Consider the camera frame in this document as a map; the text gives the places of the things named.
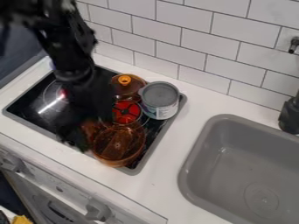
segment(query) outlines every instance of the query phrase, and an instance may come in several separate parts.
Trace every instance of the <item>can lid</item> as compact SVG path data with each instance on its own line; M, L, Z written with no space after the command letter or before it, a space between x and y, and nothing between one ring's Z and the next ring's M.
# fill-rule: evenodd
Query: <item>can lid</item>
M167 107L175 103L179 97L178 89L165 81L155 81L139 92L143 101L153 107Z

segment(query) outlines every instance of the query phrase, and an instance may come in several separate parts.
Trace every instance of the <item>tin can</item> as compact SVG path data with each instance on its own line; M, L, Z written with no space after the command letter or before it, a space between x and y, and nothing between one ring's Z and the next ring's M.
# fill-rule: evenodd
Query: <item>tin can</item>
M179 91L165 81L154 81L139 89L143 113L156 120L166 120L178 111Z

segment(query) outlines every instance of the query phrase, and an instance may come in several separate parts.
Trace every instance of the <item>red object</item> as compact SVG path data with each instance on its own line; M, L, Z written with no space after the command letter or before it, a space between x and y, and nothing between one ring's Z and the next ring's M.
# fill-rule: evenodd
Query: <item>red object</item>
M142 111L138 104L132 101L117 101L112 109L115 123L134 123L141 115Z

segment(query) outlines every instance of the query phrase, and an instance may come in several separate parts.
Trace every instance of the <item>tile backsplash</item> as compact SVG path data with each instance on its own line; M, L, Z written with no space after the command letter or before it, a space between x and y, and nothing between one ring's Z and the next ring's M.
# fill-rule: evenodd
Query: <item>tile backsplash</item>
M299 89L299 1L79 0L96 52L271 109Z

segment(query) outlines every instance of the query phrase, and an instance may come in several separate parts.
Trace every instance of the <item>sink basin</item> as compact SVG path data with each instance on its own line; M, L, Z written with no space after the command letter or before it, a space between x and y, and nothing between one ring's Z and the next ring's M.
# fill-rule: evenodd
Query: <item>sink basin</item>
M235 115L214 116L178 186L191 203L232 223L299 223L299 138Z

